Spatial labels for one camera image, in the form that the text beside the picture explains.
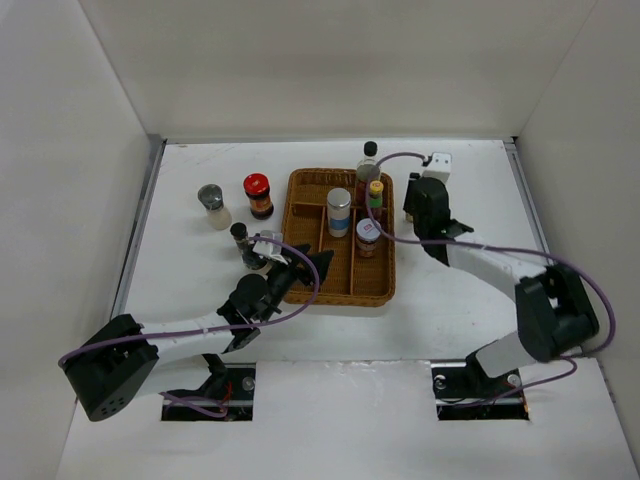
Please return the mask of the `green label chili sauce bottle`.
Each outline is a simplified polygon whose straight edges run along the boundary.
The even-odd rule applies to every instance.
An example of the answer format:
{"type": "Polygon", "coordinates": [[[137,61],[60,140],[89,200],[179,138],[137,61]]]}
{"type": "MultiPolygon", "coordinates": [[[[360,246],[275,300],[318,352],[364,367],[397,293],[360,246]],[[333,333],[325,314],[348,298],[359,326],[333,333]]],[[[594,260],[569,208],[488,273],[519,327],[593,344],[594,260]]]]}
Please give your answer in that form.
{"type": "Polygon", "coordinates": [[[380,180],[373,180],[367,186],[362,185],[362,205],[364,211],[371,210],[376,221],[381,221],[383,215],[384,184],[380,180]]]}

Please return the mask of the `white lid red label jar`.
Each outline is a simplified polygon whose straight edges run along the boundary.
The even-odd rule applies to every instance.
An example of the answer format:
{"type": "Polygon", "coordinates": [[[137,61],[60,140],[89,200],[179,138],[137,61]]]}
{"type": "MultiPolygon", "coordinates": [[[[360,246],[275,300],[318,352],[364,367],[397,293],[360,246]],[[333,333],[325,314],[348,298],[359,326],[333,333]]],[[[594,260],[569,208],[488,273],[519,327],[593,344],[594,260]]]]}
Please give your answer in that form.
{"type": "Polygon", "coordinates": [[[356,248],[360,256],[370,258],[374,255],[380,238],[378,223],[370,218],[361,219],[356,225],[356,248]]]}

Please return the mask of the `tall dark soy sauce bottle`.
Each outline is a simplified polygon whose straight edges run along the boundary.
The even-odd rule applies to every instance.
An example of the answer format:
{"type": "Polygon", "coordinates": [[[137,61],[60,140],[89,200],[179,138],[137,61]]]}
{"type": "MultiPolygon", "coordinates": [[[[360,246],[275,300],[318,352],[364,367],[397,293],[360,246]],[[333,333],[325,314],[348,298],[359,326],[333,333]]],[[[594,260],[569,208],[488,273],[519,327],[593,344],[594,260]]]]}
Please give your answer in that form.
{"type": "Polygon", "coordinates": [[[356,167],[355,204],[363,205],[366,199],[366,189],[369,184],[378,180],[381,171],[377,165],[378,144],[375,141],[367,141],[363,146],[363,158],[356,167]]]}

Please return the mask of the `silver lid white pepper jar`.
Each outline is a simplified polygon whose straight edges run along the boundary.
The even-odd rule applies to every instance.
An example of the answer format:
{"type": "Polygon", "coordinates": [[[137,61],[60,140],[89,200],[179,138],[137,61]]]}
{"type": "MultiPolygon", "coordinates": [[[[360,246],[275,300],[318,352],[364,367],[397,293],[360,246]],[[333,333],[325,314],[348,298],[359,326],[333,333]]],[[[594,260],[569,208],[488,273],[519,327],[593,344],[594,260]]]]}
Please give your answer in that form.
{"type": "Polygon", "coordinates": [[[329,234],[344,237],[350,225],[351,194],[344,188],[333,188],[327,194],[327,222],[329,234]]]}

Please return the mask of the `red lid chili sauce jar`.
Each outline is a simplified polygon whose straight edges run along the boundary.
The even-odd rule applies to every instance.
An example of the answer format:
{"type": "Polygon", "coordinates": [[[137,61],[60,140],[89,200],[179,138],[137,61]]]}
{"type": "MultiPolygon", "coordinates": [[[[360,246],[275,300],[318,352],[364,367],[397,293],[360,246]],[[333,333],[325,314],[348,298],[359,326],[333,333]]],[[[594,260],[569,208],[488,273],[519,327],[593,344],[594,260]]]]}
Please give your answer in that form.
{"type": "Polygon", "coordinates": [[[243,189],[252,216],[258,220],[268,219],[274,211],[268,178],[262,173],[249,174],[243,181],[243,189]]]}

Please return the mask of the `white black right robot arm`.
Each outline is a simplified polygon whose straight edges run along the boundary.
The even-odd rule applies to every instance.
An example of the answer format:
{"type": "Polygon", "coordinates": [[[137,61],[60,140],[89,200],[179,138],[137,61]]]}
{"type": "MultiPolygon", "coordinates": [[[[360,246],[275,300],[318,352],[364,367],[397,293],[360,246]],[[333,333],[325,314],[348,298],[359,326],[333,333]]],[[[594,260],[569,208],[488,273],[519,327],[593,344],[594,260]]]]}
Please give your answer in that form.
{"type": "Polygon", "coordinates": [[[521,259],[481,243],[474,229],[451,216],[445,184],[412,173],[403,209],[425,252],[504,294],[515,305],[516,330],[470,353],[464,384],[489,394],[500,376],[534,363],[547,363],[595,337],[599,322],[575,270],[553,261],[521,259]]]}

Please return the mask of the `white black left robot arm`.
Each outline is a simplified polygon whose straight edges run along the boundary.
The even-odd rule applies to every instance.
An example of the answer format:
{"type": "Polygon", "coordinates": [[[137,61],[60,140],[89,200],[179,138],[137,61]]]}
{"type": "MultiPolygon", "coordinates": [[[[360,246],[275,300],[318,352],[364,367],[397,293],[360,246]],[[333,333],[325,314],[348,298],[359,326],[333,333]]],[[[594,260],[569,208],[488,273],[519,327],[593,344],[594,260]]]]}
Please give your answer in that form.
{"type": "Polygon", "coordinates": [[[201,317],[144,324],[130,314],[112,318],[58,365],[92,422],[106,420],[132,400],[159,394],[169,408],[210,419],[228,415],[233,387],[224,354],[245,348],[262,328],[287,321],[279,305],[292,286],[319,289],[334,253],[281,243],[283,261],[266,275],[243,276],[221,307],[201,317]]]}

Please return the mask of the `clear glass shaker jar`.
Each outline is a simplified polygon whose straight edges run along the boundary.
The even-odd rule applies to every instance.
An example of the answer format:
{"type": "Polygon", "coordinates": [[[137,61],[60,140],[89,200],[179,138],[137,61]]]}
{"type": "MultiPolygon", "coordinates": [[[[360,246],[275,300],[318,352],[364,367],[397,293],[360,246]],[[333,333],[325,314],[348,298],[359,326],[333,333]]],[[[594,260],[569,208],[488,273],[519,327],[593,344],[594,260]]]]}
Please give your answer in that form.
{"type": "Polygon", "coordinates": [[[251,247],[242,252],[241,258],[245,267],[254,273],[265,273],[270,268],[269,260],[254,252],[251,247]]]}

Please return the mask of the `brown wicker divided basket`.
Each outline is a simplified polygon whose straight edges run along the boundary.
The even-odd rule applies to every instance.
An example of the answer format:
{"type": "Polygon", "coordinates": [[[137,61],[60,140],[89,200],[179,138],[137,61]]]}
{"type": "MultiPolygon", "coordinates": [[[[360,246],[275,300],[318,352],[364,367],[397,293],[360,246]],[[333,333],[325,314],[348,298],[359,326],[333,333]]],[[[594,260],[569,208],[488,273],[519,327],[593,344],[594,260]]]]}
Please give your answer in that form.
{"type": "Polygon", "coordinates": [[[380,237],[370,255],[362,253],[357,223],[362,206],[351,207],[350,226],[341,238],[329,234],[327,195],[334,188],[355,193],[356,171],[339,168],[305,168],[291,173],[282,222],[284,242],[308,244],[309,252],[334,252],[326,279],[315,302],[319,305],[381,307],[396,290],[395,244],[380,237]]]}

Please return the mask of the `small black pepper grinder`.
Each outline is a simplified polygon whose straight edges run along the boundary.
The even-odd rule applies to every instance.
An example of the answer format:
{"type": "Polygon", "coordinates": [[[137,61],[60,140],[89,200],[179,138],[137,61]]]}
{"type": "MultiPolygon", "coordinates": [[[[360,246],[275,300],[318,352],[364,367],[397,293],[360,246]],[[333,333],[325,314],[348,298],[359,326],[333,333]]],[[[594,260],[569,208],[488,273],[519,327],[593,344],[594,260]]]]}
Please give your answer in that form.
{"type": "Polygon", "coordinates": [[[240,251],[243,251],[249,242],[247,226],[242,222],[236,222],[230,227],[230,234],[240,251]]]}

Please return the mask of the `clear salt grinder black top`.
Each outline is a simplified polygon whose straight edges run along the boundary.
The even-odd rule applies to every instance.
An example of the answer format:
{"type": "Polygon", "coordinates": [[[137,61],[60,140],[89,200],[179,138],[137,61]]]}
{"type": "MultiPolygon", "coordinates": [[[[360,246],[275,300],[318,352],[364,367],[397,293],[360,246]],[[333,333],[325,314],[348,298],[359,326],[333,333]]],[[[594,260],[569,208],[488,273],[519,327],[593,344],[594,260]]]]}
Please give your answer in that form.
{"type": "Polygon", "coordinates": [[[210,225],[215,230],[225,230],[231,226],[232,217],[224,203],[223,192],[219,185],[202,186],[197,193],[197,198],[206,211],[210,225]]]}

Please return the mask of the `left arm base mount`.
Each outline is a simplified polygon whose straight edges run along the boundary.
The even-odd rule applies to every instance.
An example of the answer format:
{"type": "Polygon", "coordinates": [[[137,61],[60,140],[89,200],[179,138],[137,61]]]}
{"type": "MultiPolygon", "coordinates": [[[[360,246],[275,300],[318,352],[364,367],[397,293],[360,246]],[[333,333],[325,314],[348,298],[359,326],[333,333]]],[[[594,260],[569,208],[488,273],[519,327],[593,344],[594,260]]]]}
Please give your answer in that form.
{"type": "Polygon", "coordinates": [[[218,355],[197,357],[206,363],[208,376],[198,388],[177,389],[165,398],[165,422],[247,422],[253,419],[257,368],[255,363],[224,363],[218,355]]]}

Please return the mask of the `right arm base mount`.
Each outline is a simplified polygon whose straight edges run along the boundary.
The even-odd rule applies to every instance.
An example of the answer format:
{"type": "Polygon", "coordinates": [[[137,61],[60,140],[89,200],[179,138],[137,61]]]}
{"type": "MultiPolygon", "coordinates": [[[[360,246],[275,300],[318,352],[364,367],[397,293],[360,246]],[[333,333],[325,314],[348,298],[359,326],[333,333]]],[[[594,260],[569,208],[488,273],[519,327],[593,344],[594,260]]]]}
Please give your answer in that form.
{"type": "Polygon", "coordinates": [[[496,378],[474,373],[462,362],[431,364],[436,415],[441,421],[529,420],[519,370],[496,378]]]}

